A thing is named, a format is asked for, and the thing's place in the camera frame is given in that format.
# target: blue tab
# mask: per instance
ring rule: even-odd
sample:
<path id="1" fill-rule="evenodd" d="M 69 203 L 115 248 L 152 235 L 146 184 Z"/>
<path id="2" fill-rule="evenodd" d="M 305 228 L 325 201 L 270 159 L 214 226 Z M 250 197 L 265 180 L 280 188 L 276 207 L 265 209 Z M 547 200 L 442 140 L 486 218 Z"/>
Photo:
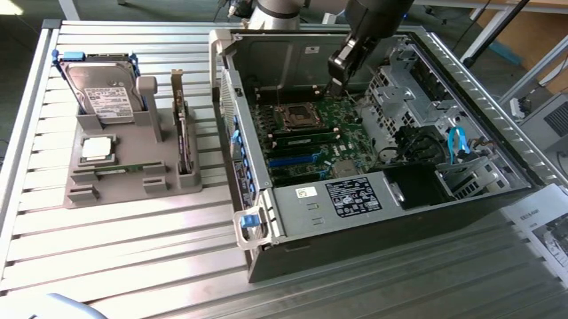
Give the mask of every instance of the blue tab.
<path id="1" fill-rule="evenodd" d="M 451 152 L 451 164 L 454 164 L 454 136 L 456 135 L 456 132 L 459 133 L 460 139 L 459 149 L 464 150 L 467 154 L 471 153 L 464 128 L 456 126 L 455 128 L 452 128 L 451 133 L 448 135 L 448 151 Z"/>
<path id="2" fill-rule="evenodd" d="M 232 136 L 232 142 L 236 142 L 237 141 L 237 138 L 240 137 L 240 134 L 241 134 L 240 130 L 236 130 L 234 133 L 233 133 L 233 136 Z"/>
<path id="3" fill-rule="evenodd" d="M 54 65 L 58 64 L 58 57 L 59 57 L 59 51 L 57 49 L 54 49 L 54 51 L 53 51 L 53 62 L 54 62 Z"/>
<path id="4" fill-rule="evenodd" d="M 85 61 L 86 59 L 86 53 L 81 51 L 69 51 L 63 53 L 63 61 L 73 62 L 73 61 Z"/>
<path id="5" fill-rule="evenodd" d="M 261 218 L 258 215 L 245 215 L 241 217 L 241 228 L 252 228 L 261 225 Z"/>

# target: blue latch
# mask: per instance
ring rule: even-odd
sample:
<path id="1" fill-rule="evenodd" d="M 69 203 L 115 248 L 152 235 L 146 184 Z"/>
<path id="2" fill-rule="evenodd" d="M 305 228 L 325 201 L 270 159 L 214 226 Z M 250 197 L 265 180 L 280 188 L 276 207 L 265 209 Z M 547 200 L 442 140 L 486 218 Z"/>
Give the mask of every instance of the blue latch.
<path id="1" fill-rule="evenodd" d="M 232 142 L 234 143 L 234 142 L 237 142 L 237 138 L 240 138 L 241 136 L 241 132 L 240 132 L 240 130 L 236 130 L 234 132 L 233 132 L 233 136 L 232 136 Z"/>
<path id="2" fill-rule="evenodd" d="M 86 59 L 86 53 L 81 51 L 67 51 L 63 52 L 63 61 L 65 62 L 73 62 L 73 61 L 85 61 Z"/>
<path id="3" fill-rule="evenodd" d="M 258 215 L 245 215 L 241 217 L 241 228 L 253 228 L 261 224 Z"/>

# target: motherboard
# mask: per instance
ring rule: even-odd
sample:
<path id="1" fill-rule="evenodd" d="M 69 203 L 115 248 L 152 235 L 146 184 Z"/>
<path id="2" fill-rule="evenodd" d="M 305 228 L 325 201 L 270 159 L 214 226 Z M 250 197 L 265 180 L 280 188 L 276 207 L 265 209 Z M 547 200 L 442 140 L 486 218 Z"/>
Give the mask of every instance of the motherboard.
<path id="1" fill-rule="evenodd" d="M 253 119 L 277 187 L 367 173 L 377 161 L 349 97 L 257 105 Z"/>

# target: warning label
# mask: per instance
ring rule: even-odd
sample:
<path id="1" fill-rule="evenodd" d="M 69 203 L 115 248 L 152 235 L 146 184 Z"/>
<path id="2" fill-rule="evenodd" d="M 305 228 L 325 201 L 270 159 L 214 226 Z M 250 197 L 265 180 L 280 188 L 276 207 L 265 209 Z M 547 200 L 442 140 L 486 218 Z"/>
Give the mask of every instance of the warning label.
<path id="1" fill-rule="evenodd" d="M 133 116 L 133 106 L 125 88 L 86 88 L 99 118 Z"/>
<path id="2" fill-rule="evenodd" d="M 383 209 L 367 177 L 327 184 L 340 217 L 371 213 Z"/>

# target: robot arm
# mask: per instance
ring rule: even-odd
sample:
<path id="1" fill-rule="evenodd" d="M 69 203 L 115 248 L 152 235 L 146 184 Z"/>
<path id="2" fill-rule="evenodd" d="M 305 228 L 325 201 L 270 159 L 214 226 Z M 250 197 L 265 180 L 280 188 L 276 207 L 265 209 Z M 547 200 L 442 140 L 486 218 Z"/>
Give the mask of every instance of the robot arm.
<path id="1" fill-rule="evenodd" d="M 413 0 L 349 0 L 345 18 L 352 32 L 328 60 L 332 95 L 341 95 L 381 39 L 395 35 L 412 4 Z"/>

